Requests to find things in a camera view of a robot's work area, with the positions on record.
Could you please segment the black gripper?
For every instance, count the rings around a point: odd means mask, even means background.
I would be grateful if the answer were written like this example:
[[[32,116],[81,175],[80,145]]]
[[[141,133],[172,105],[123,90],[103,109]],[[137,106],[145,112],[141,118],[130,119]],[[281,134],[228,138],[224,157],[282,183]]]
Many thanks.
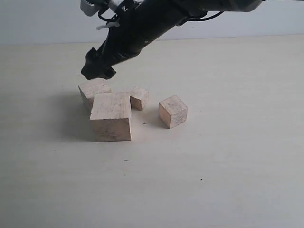
[[[109,29],[98,50],[87,52],[81,74],[87,80],[111,79],[116,74],[111,66],[138,55],[184,19],[185,11],[176,4],[140,4],[120,19],[120,26]]]

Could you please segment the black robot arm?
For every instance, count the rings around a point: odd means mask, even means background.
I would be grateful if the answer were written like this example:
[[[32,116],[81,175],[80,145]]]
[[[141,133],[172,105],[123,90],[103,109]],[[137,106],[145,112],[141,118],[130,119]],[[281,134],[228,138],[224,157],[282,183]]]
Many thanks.
[[[97,15],[108,28],[100,48],[85,56],[81,74],[88,80],[110,79],[114,65],[134,58],[143,48],[175,26],[207,20],[223,12],[251,12],[260,0],[82,0],[80,9],[87,16]]]

